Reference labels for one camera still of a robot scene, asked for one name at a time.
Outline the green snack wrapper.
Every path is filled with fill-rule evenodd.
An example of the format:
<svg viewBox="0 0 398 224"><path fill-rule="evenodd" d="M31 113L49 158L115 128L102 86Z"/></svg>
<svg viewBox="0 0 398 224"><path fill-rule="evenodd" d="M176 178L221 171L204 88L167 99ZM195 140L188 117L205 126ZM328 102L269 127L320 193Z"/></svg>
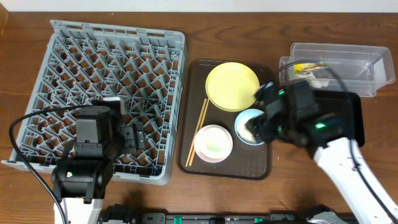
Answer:
<svg viewBox="0 0 398 224"><path fill-rule="evenodd" d="M318 63L298 63L294 65L294 72L295 74L303 74L303 73L308 73L308 72L313 72L315 70L321 70L327 68L327 65L322 62Z"/></svg>

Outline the light blue bowl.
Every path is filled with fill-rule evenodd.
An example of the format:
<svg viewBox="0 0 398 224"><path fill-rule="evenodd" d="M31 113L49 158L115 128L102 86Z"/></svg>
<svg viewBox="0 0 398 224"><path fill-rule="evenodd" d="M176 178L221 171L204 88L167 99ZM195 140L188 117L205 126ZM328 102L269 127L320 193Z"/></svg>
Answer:
<svg viewBox="0 0 398 224"><path fill-rule="evenodd" d="M234 123L234 130L240 140L242 140L243 143L252 145L252 146L258 146L261 144L264 144L264 141L261 139L257 140L252 133L249 132L249 130L246 127L246 123L251 119L255 118L256 116L259 116L263 114L264 112L259 110L259 109L247 109L242 111L238 116L236 117L235 123Z"/></svg>

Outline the white small cup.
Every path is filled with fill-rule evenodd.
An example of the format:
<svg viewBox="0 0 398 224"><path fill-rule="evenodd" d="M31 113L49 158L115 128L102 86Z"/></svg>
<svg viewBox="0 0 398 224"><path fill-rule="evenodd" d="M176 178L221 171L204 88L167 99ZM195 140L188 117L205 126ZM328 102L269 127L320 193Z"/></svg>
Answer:
<svg viewBox="0 0 398 224"><path fill-rule="evenodd" d="M226 133L220 128L210 128L201 135L200 149L208 157L218 157L230 147Z"/></svg>

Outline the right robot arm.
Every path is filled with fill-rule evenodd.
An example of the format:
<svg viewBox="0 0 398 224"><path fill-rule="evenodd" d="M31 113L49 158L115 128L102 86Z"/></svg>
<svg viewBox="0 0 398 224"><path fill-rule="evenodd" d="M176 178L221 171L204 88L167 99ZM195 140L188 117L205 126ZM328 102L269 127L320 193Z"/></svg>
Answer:
<svg viewBox="0 0 398 224"><path fill-rule="evenodd" d="M246 128L264 143L304 148L334 183L359 223L397 223L397 204L367 165L355 133L337 114L322 111L309 83L261 86L254 95L264 112Z"/></svg>

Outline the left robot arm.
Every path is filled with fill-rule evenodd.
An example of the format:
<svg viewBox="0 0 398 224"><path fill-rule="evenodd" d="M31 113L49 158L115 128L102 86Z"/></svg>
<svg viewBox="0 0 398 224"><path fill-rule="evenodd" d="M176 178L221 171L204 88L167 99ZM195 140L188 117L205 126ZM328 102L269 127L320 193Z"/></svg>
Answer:
<svg viewBox="0 0 398 224"><path fill-rule="evenodd" d="M122 98L106 97L80 110L76 139L52 171L56 223L139 223L127 205L102 209L116 159L145 148L142 123L123 125L124 107Z"/></svg>

